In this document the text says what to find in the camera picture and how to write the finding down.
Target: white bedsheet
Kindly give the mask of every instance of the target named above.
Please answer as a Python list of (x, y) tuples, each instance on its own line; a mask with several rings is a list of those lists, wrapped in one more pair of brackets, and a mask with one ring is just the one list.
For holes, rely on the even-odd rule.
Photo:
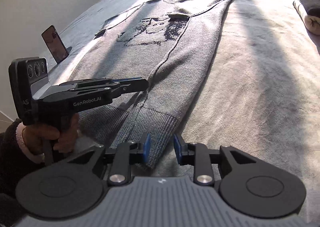
[[(107, 18), (144, 1), (101, 0), (72, 22), (61, 33), (70, 56), (52, 69), (53, 58), (43, 53), (50, 81), (68, 79)], [(307, 187), (300, 215), (320, 223), (320, 41), (292, 2), (233, 0), (208, 76), (179, 131), (187, 142), (228, 143), (297, 175)], [(178, 166), (170, 146), (156, 170), (143, 174), (191, 175), (192, 167)]]

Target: camera lens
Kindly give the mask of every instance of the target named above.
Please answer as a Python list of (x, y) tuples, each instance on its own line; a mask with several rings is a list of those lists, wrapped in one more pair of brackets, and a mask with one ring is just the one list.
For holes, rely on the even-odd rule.
[(28, 66), (28, 75), (30, 78), (33, 76), (33, 70), (31, 65)]
[(41, 70), (42, 70), (42, 73), (44, 73), (45, 71), (44, 63), (41, 63)]
[(40, 66), (38, 62), (35, 63), (35, 73), (36, 73), (36, 76), (40, 75)]

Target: pink cuff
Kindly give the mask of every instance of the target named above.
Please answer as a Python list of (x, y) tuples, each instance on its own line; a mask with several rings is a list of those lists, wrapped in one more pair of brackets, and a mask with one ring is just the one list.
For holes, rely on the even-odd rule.
[(20, 123), (17, 127), (16, 130), (16, 138), (17, 138), (17, 142), (18, 145), (20, 147), (20, 149), (22, 150), (22, 152), (25, 154), (25, 156), (30, 159), (32, 162), (36, 163), (36, 164), (40, 164), (44, 162), (44, 154), (40, 154), (40, 155), (33, 155), (30, 150), (27, 148), (27, 146), (25, 145), (24, 141), (23, 141), (23, 137), (22, 137), (22, 131), (25, 129), (26, 127), (23, 125), (23, 123)]

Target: knitted sweater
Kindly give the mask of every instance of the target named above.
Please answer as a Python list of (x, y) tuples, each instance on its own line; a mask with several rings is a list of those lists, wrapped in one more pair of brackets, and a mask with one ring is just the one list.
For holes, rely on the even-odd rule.
[(154, 167), (203, 82), (230, 1), (152, 0), (106, 20), (70, 80), (141, 76), (149, 88), (79, 113), (81, 131), (112, 148), (148, 132)]

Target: smartphone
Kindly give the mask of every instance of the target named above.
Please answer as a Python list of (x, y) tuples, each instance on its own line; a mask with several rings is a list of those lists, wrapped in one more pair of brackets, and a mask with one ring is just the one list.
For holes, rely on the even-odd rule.
[(57, 64), (67, 58), (70, 51), (68, 51), (64, 46), (59, 34), (57, 33), (53, 25), (47, 28), (41, 34), (41, 36)]

